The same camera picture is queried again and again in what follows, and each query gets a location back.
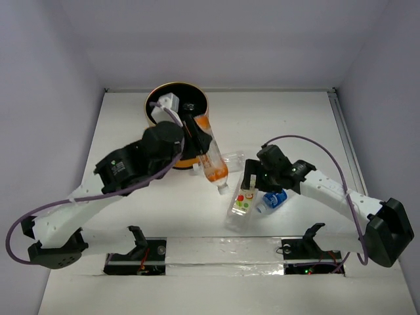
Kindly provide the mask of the orange label bottle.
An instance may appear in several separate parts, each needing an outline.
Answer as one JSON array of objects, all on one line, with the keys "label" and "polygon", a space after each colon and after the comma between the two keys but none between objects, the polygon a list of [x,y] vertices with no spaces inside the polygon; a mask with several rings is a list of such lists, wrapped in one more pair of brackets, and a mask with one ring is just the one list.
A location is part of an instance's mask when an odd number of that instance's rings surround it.
[{"label": "orange label bottle", "polygon": [[210,183],[217,187],[220,195],[227,194],[229,191],[227,184],[228,167],[215,140],[209,118],[206,115],[199,115],[194,118],[194,121],[206,135],[211,137],[209,149],[199,157],[204,175]]}]

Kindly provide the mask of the apple juice label bottle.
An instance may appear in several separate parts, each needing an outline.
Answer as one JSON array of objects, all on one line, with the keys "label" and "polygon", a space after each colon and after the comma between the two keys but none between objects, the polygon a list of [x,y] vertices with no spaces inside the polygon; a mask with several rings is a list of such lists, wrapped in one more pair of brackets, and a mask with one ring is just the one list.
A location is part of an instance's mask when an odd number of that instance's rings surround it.
[{"label": "apple juice label bottle", "polygon": [[247,229],[253,204],[258,194],[258,190],[255,187],[256,175],[250,176],[249,189],[242,188],[242,181],[243,173],[236,185],[224,220],[224,226],[234,232],[244,232]]}]

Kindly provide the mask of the black cap bottle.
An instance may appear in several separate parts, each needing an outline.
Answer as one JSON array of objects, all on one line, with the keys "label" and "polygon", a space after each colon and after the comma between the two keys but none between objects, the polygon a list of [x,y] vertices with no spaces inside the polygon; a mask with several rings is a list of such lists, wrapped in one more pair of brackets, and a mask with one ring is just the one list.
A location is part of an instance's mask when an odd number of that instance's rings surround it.
[{"label": "black cap bottle", "polygon": [[194,105],[194,104],[192,104],[192,103],[190,103],[190,102],[186,102],[186,103],[184,103],[184,104],[182,105],[182,109],[183,109],[185,112],[191,113],[191,112],[194,112],[194,110],[195,110],[195,105]]}]

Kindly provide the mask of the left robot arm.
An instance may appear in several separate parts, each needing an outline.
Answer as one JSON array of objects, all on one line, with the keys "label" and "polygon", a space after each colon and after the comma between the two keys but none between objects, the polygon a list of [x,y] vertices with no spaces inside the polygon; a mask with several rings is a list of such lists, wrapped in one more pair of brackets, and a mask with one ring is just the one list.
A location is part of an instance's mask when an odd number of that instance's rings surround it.
[{"label": "left robot arm", "polygon": [[110,152],[67,199],[38,207],[18,221],[23,234],[34,240],[27,264],[61,269],[99,253],[143,263],[150,246],[139,226],[88,230],[84,224],[107,206],[162,179],[185,151],[208,152],[213,139],[207,116],[185,115],[182,122],[161,121],[140,139]]}]

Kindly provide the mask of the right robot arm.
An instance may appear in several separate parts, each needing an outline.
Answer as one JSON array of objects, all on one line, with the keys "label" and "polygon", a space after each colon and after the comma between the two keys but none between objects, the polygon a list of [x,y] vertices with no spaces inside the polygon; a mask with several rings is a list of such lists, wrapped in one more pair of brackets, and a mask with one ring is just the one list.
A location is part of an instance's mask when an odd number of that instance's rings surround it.
[{"label": "right robot arm", "polygon": [[318,258],[324,251],[334,249],[366,255],[378,265],[390,268],[415,236],[406,210],[397,199],[382,201],[359,194],[345,183],[328,178],[307,161],[291,163],[273,144],[264,145],[256,159],[245,161],[241,188],[268,193],[292,190],[355,223],[355,241],[347,241],[343,236],[322,238],[318,231],[325,223],[312,225],[292,246],[309,257]]}]

